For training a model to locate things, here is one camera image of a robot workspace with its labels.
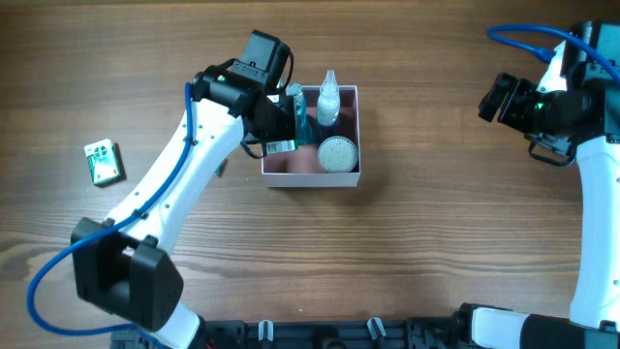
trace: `wooden table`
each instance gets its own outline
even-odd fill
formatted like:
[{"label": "wooden table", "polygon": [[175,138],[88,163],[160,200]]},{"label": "wooden table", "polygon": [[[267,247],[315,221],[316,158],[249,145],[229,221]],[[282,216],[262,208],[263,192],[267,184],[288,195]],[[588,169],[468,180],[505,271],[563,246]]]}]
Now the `wooden table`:
[{"label": "wooden table", "polygon": [[[254,28],[293,48],[294,81],[334,69],[358,86],[363,173],[356,189],[271,190],[259,161],[233,153],[173,256],[189,306],[245,321],[449,315],[464,301],[568,316],[578,171],[530,159],[517,132],[477,117],[498,73],[545,70],[484,29],[566,28],[618,10],[529,0],[0,8],[2,346],[108,345],[37,328],[28,283],[81,217],[103,219],[144,176],[183,113],[183,83],[239,56]],[[128,178],[99,189],[82,147],[104,138],[120,144]],[[70,260],[37,304],[60,326],[120,322],[77,298]]]}]

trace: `cardboard box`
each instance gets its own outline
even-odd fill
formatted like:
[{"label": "cardboard box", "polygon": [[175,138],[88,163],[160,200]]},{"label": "cardboard box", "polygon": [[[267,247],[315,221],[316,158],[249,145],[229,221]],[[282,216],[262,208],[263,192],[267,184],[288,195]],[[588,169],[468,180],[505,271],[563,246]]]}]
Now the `cardboard box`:
[{"label": "cardboard box", "polygon": [[[318,144],[302,145],[299,150],[271,154],[263,159],[263,182],[267,187],[355,187],[361,175],[361,147],[357,86],[340,87],[338,136],[344,136],[357,146],[357,166],[349,173],[327,174],[319,165]],[[320,86],[303,86],[310,122],[316,126]]]}]

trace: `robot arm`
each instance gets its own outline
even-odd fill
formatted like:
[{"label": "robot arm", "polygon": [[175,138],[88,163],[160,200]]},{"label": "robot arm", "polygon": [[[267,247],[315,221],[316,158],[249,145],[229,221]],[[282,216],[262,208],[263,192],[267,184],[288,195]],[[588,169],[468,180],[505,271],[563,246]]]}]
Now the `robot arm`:
[{"label": "robot arm", "polygon": [[[132,214],[135,222],[74,253],[79,297],[117,314],[169,348],[200,345],[201,318],[180,302],[183,280],[170,255],[181,226],[217,167],[240,143],[295,138],[292,98],[278,105],[268,94],[292,53],[277,38],[255,31],[240,60],[198,73],[192,84],[191,120],[184,115],[172,139],[149,172],[104,224],[82,218],[72,242],[97,234]],[[164,194],[140,214],[174,168],[193,127],[191,149]]]},{"label": "robot arm", "polygon": [[598,328],[620,324],[620,144],[605,136],[577,148],[583,187],[579,279],[571,321]]},{"label": "robot arm", "polygon": [[[610,61],[620,58],[617,24],[585,22],[571,31]],[[471,338],[493,348],[615,348],[620,324],[620,86],[598,62],[566,43],[566,49],[564,44],[556,49],[538,86],[498,76],[480,103],[480,117],[491,121],[500,107],[498,121],[531,141],[533,158],[555,166],[576,159],[583,189],[581,264],[570,322],[480,307],[472,313]],[[535,153],[536,146],[559,160]]]}]

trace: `white round lid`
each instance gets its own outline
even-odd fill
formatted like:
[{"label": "white round lid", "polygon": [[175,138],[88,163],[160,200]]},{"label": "white round lid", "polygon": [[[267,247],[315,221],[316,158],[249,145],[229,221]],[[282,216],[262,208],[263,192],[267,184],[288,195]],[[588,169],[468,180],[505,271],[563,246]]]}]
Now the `white round lid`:
[{"label": "white round lid", "polygon": [[328,173],[351,172],[358,159],[356,144],[346,137],[330,137],[319,146],[319,163]]}]

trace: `small box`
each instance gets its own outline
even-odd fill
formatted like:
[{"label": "small box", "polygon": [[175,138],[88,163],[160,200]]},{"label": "small box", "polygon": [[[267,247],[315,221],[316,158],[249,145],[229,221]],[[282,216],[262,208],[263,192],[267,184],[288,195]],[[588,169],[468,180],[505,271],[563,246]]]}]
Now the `small box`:
[{"label": "small box", "polygon": [[[309,121],[317,124],[317,102],[320,86],[303,86]],[[357,166],[349,173],[327,174],[319,165],[318,144],[302,145],[299,150],[271,154],[263,159],[263,183],[267,187],[355,187],[361,175],[361,147],[357,86],[339,86],[340,114],[337,136],[356,144]]]},{"label": "small box", "polygon": [[97,186],[106,186],[123,178],[118,149],[111,140],[102,140],[84,147],[90,178]]}]

